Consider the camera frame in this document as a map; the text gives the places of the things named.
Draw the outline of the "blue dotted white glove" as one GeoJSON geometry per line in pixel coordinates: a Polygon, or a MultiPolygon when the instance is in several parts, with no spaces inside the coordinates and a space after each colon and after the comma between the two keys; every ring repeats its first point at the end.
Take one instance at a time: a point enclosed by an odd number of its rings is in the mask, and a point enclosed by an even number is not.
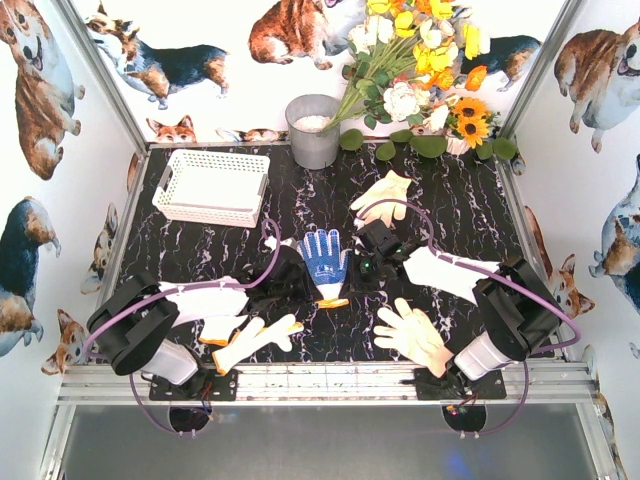
{"type": "Polygon", "coordinates": [[[307,232],[298,250],[322,300],[338,300],[348,271],[348,250],[341,248],[339,231],[307,232]]]}

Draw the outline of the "white knit glove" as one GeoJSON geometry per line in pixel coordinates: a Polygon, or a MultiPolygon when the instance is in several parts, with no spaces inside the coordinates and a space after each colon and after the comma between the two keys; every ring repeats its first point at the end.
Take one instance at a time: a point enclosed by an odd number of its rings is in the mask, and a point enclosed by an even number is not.
{"type": "Polygon", "coordinates": [[[346,306],[349,304],[349,300],[344,298],[344,299],[323,299],[323,300],[318,300],[316,302],[316,305],[319,309],[334,309],[334,308],[340,308],[343,306],[346,306]]]}

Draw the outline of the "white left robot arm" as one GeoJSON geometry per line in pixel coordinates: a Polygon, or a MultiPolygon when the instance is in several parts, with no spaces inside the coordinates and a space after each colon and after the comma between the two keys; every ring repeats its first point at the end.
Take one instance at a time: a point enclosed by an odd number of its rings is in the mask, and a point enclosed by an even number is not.
{"type": "Polygon", "coordinates": [[[225,375],[269,344],[291,351],[291,338],[303,324],[292,313],[272,324],[259,314],[279,300],[305,297],[305,287],[305,263],[287,245],[278,247],[266,266],[238,277],[176,284],[143,272],[90,317],[83,349],[97,347],[119,376],[143,371],[184,386],[201,366],[187,347],[167,336],[179,325],[202,320],[201,339],[216,345],[214,368],[225,375]]]}

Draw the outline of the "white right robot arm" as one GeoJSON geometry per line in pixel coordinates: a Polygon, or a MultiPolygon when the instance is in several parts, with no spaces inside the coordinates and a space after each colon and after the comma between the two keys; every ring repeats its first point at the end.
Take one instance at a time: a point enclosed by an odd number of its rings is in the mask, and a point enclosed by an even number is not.
{"type": "Polygon", "coordinates": [[[459,372],[475,381],[541,352],[543,343],[567,321],[529,263],[517,257],[503,263],[471,260],[429,245],[403,243],[380,220],[358,229],[365,252],[358,273],[366,280],[398,279],[451,293],[475,305],[484,330],[459,353],[437,339],[424,315],[403,305],[386,311],[384,347],[430,369],[436,377],[459,372]]]}

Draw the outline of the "white perforated storage basket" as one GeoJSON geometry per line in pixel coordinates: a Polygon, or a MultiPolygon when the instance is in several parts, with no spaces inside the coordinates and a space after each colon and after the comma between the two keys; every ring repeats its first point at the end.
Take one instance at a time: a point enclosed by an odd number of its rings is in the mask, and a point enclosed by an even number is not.
{"type": "Polygon", "coordinates": [[[168,220],[254,228],[268,185],[263,155],[178,149],[152,204],[168,220]]]}

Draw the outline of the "white glove orange cuff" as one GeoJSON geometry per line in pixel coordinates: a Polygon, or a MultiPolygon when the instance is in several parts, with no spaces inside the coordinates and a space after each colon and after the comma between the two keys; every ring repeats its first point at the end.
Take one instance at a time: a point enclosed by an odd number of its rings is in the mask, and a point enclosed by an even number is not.
{"type": "Polygon", "coordinates": [[[303,330],[304,325],[293,314],[283,316],[268,327],[262,318],[254,317],[227,346],[213,352],[216,371],[221,375],[228,374],[242,360],[271,343],[283,352],[290,352],[293,349],[291,337],[303,330]]]}

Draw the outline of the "cream glove near flowers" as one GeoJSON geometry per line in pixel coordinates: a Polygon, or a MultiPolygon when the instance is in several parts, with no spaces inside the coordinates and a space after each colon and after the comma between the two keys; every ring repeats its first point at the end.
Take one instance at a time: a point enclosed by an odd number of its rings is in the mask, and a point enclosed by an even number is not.
{"type": "Polygon", "coordinates": [[[406,216],[405,202],[411,183],[410,178],[389,171],[351,203],[350,209],[356,212],[357,225],[364,226],[381,220],[390,227],[393,220],[402,221],[406,216]]]}

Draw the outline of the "orange striped white glove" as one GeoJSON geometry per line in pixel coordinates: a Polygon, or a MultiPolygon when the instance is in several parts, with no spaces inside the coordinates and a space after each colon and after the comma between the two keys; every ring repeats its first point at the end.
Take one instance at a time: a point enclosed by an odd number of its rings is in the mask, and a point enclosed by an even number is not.
{"type": "Polygon", "coordinates": [[[208,345],[225,347],[232,333],[247,319],[247,316],[214,316],[203,320],[199,341],[208,345]]]}

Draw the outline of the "cream glove front right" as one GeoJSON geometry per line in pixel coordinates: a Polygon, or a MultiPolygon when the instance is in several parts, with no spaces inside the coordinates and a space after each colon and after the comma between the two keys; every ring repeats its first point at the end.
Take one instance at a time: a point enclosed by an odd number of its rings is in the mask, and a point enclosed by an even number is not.
{"type": "Polygon", "coordinates": [[[445,374],[454,354],[425,312],[412,308],[404,298],[396,298],[394,309],[380,308],[377,316],[383,325],[373,329],[376,346],[397,351],[436,378],[445,374]]]}

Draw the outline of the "sunflower pot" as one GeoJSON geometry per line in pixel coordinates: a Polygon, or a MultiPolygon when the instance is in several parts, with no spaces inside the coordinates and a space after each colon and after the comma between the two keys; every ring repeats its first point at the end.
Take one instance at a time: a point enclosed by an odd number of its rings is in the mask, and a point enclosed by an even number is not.
{"type": "Polygon", "coordinates": [[[446,105],[449,113],[444,134],[446,152],[451,155],[459,156],[487,145],[500,129],[501,113],[477,98],[455,96],[446,105]]]}

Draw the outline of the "grey metal bucket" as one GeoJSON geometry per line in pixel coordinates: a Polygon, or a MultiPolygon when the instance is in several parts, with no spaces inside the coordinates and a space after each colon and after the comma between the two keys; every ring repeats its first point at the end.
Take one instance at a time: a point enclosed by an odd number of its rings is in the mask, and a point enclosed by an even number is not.
{"type": "Polygon", "coordinates": [[[299,96],[286,107],[294,160],[302,168],[321,170],[337,158],[340,125],[333,117],[338,107],[335,98],[323,94],[299,96]]]}

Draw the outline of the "artificial flower bouquet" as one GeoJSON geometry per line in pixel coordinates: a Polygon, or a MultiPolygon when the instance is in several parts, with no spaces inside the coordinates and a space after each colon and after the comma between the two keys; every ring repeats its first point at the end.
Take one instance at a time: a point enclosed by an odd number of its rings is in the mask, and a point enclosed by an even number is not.
{"type": "Polygon", "coordinates": [[[490,52],[487,32],[457,1],[368,1],[365,13],[349,31],[346,87],[325,128],[357,118],[371,130],[401,122],[442,128],[462,63],[490,52]]]}

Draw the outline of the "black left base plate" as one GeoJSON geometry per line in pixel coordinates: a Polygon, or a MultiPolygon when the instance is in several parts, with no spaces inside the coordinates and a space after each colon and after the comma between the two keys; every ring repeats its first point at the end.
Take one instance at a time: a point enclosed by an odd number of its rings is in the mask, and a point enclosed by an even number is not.
{"type": "Polygon", "coordinates": [[[182,385],[154,375],[151,380],[149,399],[152,401],[189,401],[209,399],[211,401],[234,401],[238,388],[239,371],[232,369],[222,375],[214,369],[198,370],[182,385]]]}

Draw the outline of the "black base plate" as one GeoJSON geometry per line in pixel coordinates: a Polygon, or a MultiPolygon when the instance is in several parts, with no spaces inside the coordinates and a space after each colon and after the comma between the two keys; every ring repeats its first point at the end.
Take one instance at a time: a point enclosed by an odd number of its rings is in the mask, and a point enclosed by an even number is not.
{"type": "Polygon", "coordinates": [[[189,401],[209,399],[211,401],[234,401],[238,388],[239,371],[232,369],[222,375],[214,369],[198,370],[182,385],[154,375],[151,380],[149,399],[152,401],[189,401]]]}
{"type": "Polygon", "coordinates": [[[500,371],[489,372],[478,380],[468,380],[451,373],[436,378],[427,368],[416,368],[408,383],[415,387],[419,400],[462,400],[472,395],[480,400],[502,400],[507,396],[500,371]]]}

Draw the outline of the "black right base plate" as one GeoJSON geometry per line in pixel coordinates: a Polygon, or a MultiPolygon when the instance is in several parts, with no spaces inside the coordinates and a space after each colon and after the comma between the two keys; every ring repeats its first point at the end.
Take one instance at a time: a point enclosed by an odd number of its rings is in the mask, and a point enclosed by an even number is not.
{"type": "Polygon", "coordinates": [[[478,380],[468,380],[451,373],[436,378],[427,368],[416,368],[408,383],[415,387],[419,400],[462,400],[472,395],[480,400],[502,400],[507,396],[500,371],[489,372],[478,380]]]}

